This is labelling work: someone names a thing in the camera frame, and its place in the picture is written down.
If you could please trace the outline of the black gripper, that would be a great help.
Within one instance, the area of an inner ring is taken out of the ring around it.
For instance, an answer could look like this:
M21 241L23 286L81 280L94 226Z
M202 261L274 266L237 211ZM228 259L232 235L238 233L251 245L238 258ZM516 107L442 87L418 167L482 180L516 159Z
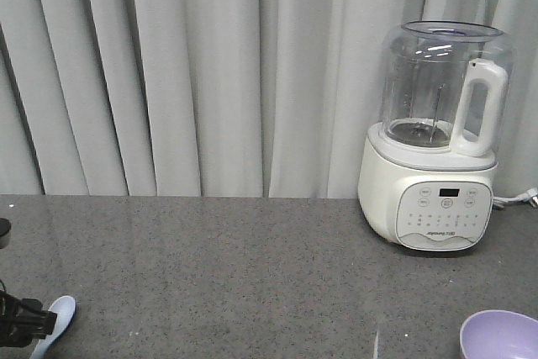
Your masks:
M1 347L26 347L34 340L51 335L57 313L42 311L34 298L16 298L1 281Z

